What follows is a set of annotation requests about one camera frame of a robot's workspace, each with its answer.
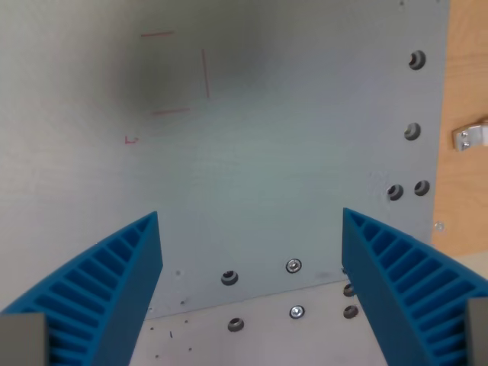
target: wooden surface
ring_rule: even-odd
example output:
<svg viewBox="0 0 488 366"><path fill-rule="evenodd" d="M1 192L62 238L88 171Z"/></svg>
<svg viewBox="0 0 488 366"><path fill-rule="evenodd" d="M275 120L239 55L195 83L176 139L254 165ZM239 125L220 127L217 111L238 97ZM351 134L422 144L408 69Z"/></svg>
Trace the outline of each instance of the wooden surface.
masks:
<svg viewBox="0 0 488 366"><path fill-rule="evenodd" d="M488 115L488 0L451 0L435 187L435 247L449 255L488 250L488 148L456 152L452 130Z"/></svg>

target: red marker line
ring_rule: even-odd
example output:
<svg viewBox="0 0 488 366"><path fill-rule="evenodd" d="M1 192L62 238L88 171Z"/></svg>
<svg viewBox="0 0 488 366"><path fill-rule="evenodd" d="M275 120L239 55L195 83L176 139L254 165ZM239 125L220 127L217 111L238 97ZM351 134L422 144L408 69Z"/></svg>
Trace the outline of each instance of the red marker line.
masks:
<svg viewBox="0 0 488 366"><path fill-rule="evenodd" d="M204 49L202 49L201 51L201 62L204 66L205 91L207 93L207 98L210 99L210 83L208 82L207 55L205 54Z"/></svg>
<svg viewBox="0 0 488 366"><path fill-rule="evenodd" d="M167 32L159 32L159 33L146 33L146 34L141 34L141 37L167 37L167 36L172 36L175 34L174 30L169 30Z"/></svg>
<svg viewBox="0 0 488 366"><path fill-rule="evenodd" d="M179 108L179 109L166 109L164 111L155 111L152 113L153 116L165 116L167 114L175 114L175 113L182 113L188 112L190 108Z"/></svg>

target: gray metal plate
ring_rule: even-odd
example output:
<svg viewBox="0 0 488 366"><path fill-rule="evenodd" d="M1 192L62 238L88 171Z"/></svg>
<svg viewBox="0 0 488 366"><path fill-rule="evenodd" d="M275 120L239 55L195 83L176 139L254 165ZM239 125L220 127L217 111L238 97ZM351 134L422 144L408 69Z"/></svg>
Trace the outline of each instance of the gray metal plate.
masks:
<svg viewBox="0 0 488 366"><path fill-rule="evenodd" d="M342 279L343 207L430 240L447 2L18 3L0 11L0 305L151 210L150 318Z"/></svg>

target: mounting hole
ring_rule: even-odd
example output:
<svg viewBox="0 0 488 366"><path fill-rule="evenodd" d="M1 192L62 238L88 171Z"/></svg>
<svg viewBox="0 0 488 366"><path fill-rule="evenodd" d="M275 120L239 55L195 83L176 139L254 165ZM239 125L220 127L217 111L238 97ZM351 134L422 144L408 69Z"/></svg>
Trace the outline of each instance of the mounting hole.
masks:
<svg viewBox="0 0 488 366"><path fill-rule="evenodd" d="M352 286L352 284L345 285L342 293L346 297L353 297L354 296L354 287Z"/></svg>
<svg viewBox="0 0 488 366"><path fill-rule="evenodd" d="M231 332L238 332L239 330L242 330L242 328L244 328L244 320L242 320L241 318L233 318L229 321L227 328Z"/></svg>
<svg viewBox="0 0 488 366"><path fill-rule="evenodd" d="M406 130L403 133L403 135L408 141L413 141L419 138L421 132L422 129L420 128L420 125L417 123L413 123L413 124L409 124L406 127Z"/></svg>
<svg viewBox="0 0 488 366"><path fill-rule="evenodd" d="M390 201L397 201L403 196L403 187L401 185L392 185L387 191Z"/></svg>
<svg viewBox="0 0 488 366"><path fill-rule="evenodd" d="M424 67L427 57L423 51L415 51L410 55L409 66L412 70L420 70Z"/></svg>
<svg viewBox="0 0 488 366"><path fill-rule="evenodd" d="M420 181L415 185L415 194L417 196L425 196L429 192L430 183L428 181Z"/></svg>
<svg viewBox="0 0 488 366"><path fill-rule="evenodd" d="M239 280L239 275L235 271L227 271L222 274L220 280L226 286L232 286Z"/></svg>
<svg viewBox="0 0 488 366"><path fill-rule="evenodd" d="M359 309L355 305L350 305L344 309L344 317L346 319L352 319L359 314Z"/></svg>

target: metal hinge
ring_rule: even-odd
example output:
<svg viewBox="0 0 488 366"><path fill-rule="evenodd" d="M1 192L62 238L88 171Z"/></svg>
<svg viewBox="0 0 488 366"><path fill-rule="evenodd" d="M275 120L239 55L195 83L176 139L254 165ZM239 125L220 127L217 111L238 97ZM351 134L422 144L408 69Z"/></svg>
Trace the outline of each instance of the metal hinge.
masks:
<svg viewBox="0 0 488 366"><path fill-rule="evenodd" d="M473 146L488 146L488 118L452 132L454 148L464 151Z"/></svg>

